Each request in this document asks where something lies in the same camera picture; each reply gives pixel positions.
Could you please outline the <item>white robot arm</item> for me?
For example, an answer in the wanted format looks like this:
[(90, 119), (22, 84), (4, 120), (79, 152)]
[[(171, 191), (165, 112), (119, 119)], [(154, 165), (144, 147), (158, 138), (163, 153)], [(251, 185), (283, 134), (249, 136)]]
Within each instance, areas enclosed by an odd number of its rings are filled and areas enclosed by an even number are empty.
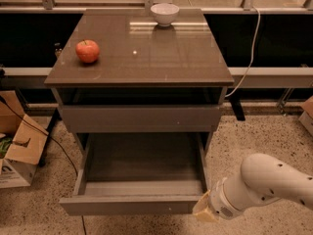
[(281, 199), (313, 210), (313, 176), (266, 154), (243, 159), (238, 173), (219, 180), (193, 208), (202, 222), (231, 220), (254, 207)]

